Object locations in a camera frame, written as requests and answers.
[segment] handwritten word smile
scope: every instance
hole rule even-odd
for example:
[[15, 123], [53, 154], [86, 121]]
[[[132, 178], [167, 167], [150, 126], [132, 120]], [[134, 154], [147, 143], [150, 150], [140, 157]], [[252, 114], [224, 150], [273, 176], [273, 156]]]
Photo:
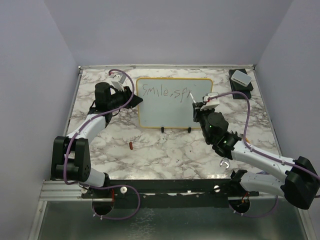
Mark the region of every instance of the handwritten word smile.
[[143, 96], [144, 95], [155, 95], [158, 97], [171, 97], [171, 98], [178, 98], [180, 100], [180, 103], [182, 103], [182, 100], [184, 99], [184, 96], [186, 98], [189, 97], [191, 90], [189, 90], [187, 87], [182, 88], [182, 89], [177, 89], [174, 91], [168, 90], [166, 87], [163, 87], [161, 84], [161, 89], [158, 89], [156, 87], [149, 87], [148, 84], [143, 84], [142, 88], [144, 90]]

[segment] yellow whiteboard frame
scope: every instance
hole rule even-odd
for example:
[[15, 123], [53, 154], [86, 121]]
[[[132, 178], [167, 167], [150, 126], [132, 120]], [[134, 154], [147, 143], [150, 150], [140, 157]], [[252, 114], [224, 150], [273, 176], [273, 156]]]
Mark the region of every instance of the yellow whiteboard frame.
[[[214, 81], [211, 78], [189, 78], [189, 77], [139, 77], [135, 82], [135, 88], [136, 88], [136, 95], [138, 96], [138, 81], [140, 79], [159, 79], [159, 80], [210, 80], [211, 81], [211, 92], [214, 89]], [[161, 129], [162, 126], [142, 126], [140, 123], [140, 110], [138, 105], [138, 120], [139, 120], [139, 126], [143, 129]], [[165, 129], [188, 129], [187, 127], [172, 127], [172, 126], [166, 126]]]

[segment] white marble surface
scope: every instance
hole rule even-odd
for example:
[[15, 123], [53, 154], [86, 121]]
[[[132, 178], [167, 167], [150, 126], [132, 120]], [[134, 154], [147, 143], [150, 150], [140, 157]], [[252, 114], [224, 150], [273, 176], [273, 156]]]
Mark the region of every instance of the white marble surface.
[[[141, 77], [210, 78], [213, 91], [225, 93], [231, 90], [227, 69], [128, 69], [126, 72], [136, 82]], [[255, 146], [278, 153], [271, 126], [252, 70], [251, 116], [247, 138]], [[86, 118], [94, 100], [95, 84], [110, 83], [107, 70], [84, 70], [74, 103], [68, 133], [75, 130]], [[246, 120], [245, 100], [233, 100], [232, 96], [220, 99], [218, 112], [229, 122], [228, 130], [242, 133]], [[231, 161], [228, 170], [220, 167], [222, 159], [206, 145], [201, 131], [166, 130], [139, 126], [138, 110], [122, 109], [118, 116], [91, 143], [92, 167], [108, 173], [112, 179], [210, 179], [227, 178], [233, 170], [260, 170], [238, 161]]]

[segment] gray floor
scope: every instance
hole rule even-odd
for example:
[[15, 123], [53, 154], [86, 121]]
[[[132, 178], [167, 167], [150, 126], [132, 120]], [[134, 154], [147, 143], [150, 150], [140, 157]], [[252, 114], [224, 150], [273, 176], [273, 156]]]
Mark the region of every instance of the gray floor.
[[[274, 199], [253, 199], [248, 214], [267, 212]], [[123, 216], [132, 210], [115, 210]], [[228, 208], [140, 209], [123, 221], [93, 217], [91, 202], [48, 202], [40, 240], [306, 240], [298, 211], [280, 199], [263, 218], [245, 218]]]

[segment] purple cable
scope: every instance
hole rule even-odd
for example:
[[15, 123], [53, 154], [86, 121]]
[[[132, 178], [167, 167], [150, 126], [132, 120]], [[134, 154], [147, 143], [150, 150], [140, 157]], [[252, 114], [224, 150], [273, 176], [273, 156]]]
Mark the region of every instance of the purple cable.
[[[76, 184], [76, 183], [77, 183], [77, 181], [68, 182], [68, 180], [67, 180], [67, 165], [68, 165], [68, 158], [69, 158], [69, 153], [70, 153], [70, 151], [71, 151], [72, 143], [74, 142], [75, 138], [78, 136], [78, 133], [80, 133], [80, 132], [88, 125], [88, 123], [90, 123], [92, 120], [94, 120], [94, 119], [96, 119], [96, 118], [99, 118], [99, 117], [101, 117], [101, 116], [104, 116], [104, 115], [106, 115], [106, 114], [110, 114], [110, 113], [116, 112], [116, 111], [124, 108], [126, 105], [128, 105], [128, 104], [130, 103], [130, 101], [131, 101], [132, 98], [134, 97], [134, 94], [135, 94], [135, 85], [134, 85], [134, 81], [131, 79], [131, 77], [130, 77], [126, 72], [124, 72], [124, 71], [122, 71], [122, 70], [119, 70], [119, 69], [111, 69], [111, 70], [109, 70], [109, 72], [108, 72], [109, 75], [111, 75], [111, 72], [113, 72], [113, 71], [117, 71], [117, 72], [120, 72], [120, 73], [126, 75], [126, 77], [130, 80], [131, 85], [132, 85], [132, 94], [131, 94], [129, 100], [128, 100], [125, 104], [123, 104], [122, 106], [120, 106], [120, 107], [118, 107], [118, 108], [116, 108], [116, 109], [110, 110], [110, 111], [102, 112], [102, 113], [100, 113], [100, 114], [97, 114], [97, 115], [93, 116], [93, 117], [91, 118], [91, 120], [90, 120], [90, 119], [87, 120], [87, 121], [79, 128], [78, 132], [76, 132], [76, 133], [72, 136], [72, 138], [70, 139], [69, 145], [68, 145], [68, 147], [67, 147], [67, 149], [66, 149], [65, 158], [64, 158], [64, 165], [63, 165], [63, 181], [64, 181], [64, 183], [67, 184], [67, 185], [72, 185], [72, 184]], [[139, 208], [140, 208], [140, 196], [139, 196], [139, 193], [138, 193], [138, 191], [137, 191], [134, 187], [132, 187], [132, 186], [128, 186], [128, 185], [115, 185], [115, 186], [107, 186], [107, 187], [98, 187], [98, 186], [90, 186], [90, 187], [93, 188], [93, 189], [100, 189], [100, 190], [113, 189], [113, 188], [119, 188], [119, 187], [127, 187], [127, 188], [132, 189], [132, 190], [136, 193], [136, 195], [137, 195], [137, 197], [138, 197], [138, 206], [137, 206], [136, 210], [135, 210], [132, 214], [130, 214], [129, 216], [119, 217], [119, 218], [102, 216], [104, 219], [110, 219], [110, 220], [124, 220], [124, 219], [128, 219], [128, 218], [131, 218], [133, 215], [135, 215], [135, 214], [138, 212]]]
[[248, 124], [249, 124], [249, 118], [250, 118], [250, 102], [249, 102], [249, 99], [248, 97], [243, 93], [243, 92], [240, 92], [240, 91], [230, 91], [230, 92], [226, 92], [226, 93], [222, 93], [222, 94], [219, 94], [217, 96], [212, 96], [212, 97], [209, 97], [208, 98], [208, 101], [211, 100], [211, 99], [217, 99], [217, 98], [220, 98], [220, 97], [224, 97], [226, 95], [230, 95], [230, 94], [239, 94], [241, 96], [243, 96], [246, 100], [246, 103], [247, 103], [247, 106], [248, 106], [248, 111], [247, 111], [247, 115], [246, 115], [246, 120], [245, 120], [245, 125], [244, 125], [244, 131], [243, 131], [243, 143], [244, 145], [249, 149], [251, 150], [252, 152], [255, 152], [263, 157], [266, 157], [272, 161], [275, 161], [277, 163], [280, 163], [280, 164], [284, 164], [284, 165], [287, 165], [287, 166], [290, 166], [290, 167], [293, 167], [293, 168], [296, 168], [296, 169], [300, 169], [304, 172], [306, 172], [307, 174], [310, 174], [311, 176], [313, 176], [314, 178], [316, 178], [318, 181], [320, 181], [320, 176], [318, 176], [317, 174], [313, 173], [312, 171], [309, 171], [305, 168], [303, 168], [302, 166], [298, 166], [296, 164], [293, 164], [293, 163], [290, 163], [290, 162], [287, 162], [287, 161], [284, 161], [282, 162], [281, 160], [273, 157], [273, 156], [269, 156], [268, 154], [265, 154], [263, 152], [260, 152], [254, 148], [251, 148], [249, 146], [249, 144], [247, 143], [246, 141], [246, 135], [247, 135], [247, 128], [248, 128]]
[[261, 215], [253, 215], [253, 216], [250, 216], [250, 215], [246, 215], [246, 214], [241, 214], [240, 212], [237, 212], [236, 210], [233, 209], [233, 207], [229, 204], [229, 208], [231, 208], [233, 211], [235, 211], [235, 214], [237, 215], [240, 215], [241, 217], [246, 217], [246, 218], [251, 218], [251, 219], [257, 219], [257, 218], [263, 218], [263, 217], [266, 217], [270, 214], [273, 214], [274, 211], [276, 210], [277, 206], [278, 206], [278, 203], [279, 203], [279, 198], [278, 196], [276, 196], [275, 198], [275, 203], [272, 207], [272, 209], [264, 214], [261, 214]]
[[114, 188], [121, 188], [121, 187], [126, 187], [126, 188], [130, 188], [132, 189], [135, 194], [137, 195], [138, 197], [138, 206], [136, 207], [136, 209], [134, 210], [133, 213], [131, 213], [130, 215], [128, 216], [123, 216], [123, 217], [111, 217], [111, 216], [104, 216], [104, 215], [99, 215], [96, 213], [95, 211], [95, 208], [92, 206], [92, 211], [94, 212], [95, 215], [99, 216], [99, 217], [102, 217], [103, 219], [109, 219], [109, 220], [125, 220], [125, 219], [129, 219], [131, 218], [133, 215], [135, 215], [139, 208], [140, 208], [140, 196], [139, 196], [139, 193], [138, 191], [132, 187], [132, 186], [129, 186], [129, 185], [114, 185], [114, 186], [106, 186], [106, 187], [97, 187], [97, 186], [91, 186], [91, 188], [93, 189], [100, 189], [100, 190], [106, 190], [106, 189], [114, 189]]

